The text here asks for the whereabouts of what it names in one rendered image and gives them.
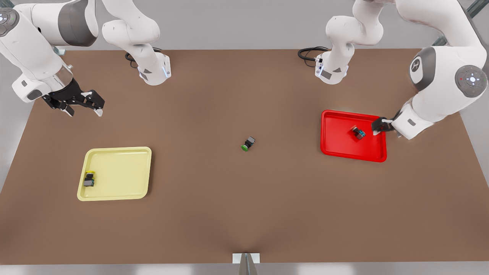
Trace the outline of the yellow tray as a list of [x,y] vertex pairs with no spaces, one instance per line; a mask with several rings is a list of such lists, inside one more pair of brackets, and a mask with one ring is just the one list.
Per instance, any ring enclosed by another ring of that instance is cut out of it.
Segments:
[[[130,200],[145,197],[149,189],[152,151],[148,147],[96,148],[82,165],[77,198],[80,201]],[[94,171],[93,187],[84,187],[86,171]]]

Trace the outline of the red tray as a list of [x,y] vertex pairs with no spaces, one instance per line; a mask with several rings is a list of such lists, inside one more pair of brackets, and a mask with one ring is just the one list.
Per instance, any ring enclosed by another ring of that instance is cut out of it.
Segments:
[[[384,133],[373,135],[371,123],[379,117],[374,115],[325,110],[321,114],[320,149],[325,155],[341,158],[384,162],[387,159]],[[353,126],[365,132],[358,140],[350,129]]]

